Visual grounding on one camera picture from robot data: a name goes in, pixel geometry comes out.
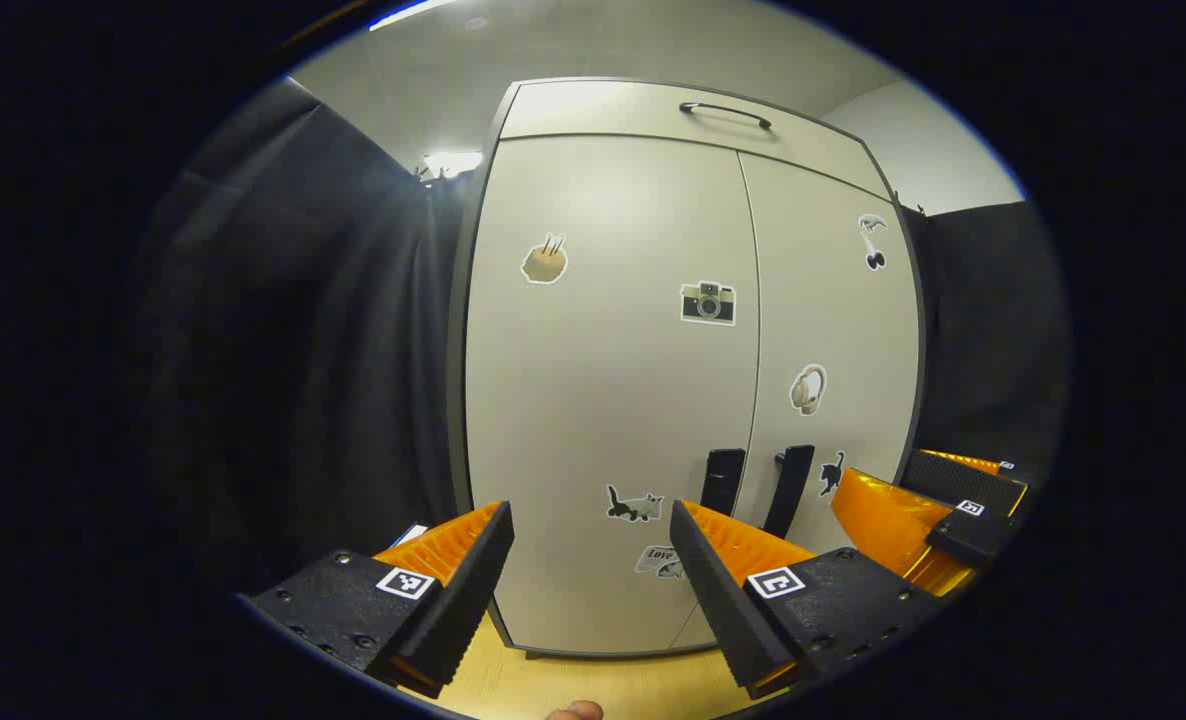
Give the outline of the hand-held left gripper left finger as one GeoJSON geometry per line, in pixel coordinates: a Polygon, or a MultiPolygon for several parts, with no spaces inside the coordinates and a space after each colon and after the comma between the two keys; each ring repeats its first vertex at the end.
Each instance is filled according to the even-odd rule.
{"type": "Polygon", "coordinates": [[[325,660],[425,697],[455,678],[514,543],[497,501],[387,550],[332,550],[241,600],[325,660]]]}

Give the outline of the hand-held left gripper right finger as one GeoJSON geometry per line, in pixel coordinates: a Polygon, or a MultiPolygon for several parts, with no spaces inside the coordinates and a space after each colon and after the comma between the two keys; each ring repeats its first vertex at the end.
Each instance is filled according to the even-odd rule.
{"type": "Polygon", "coordinates": [[[699,503],[672,505],[669,537],[686,579],[753,700],[829,684],[944,610],[940,597],[857,548],[805,552],[699,503]]]}

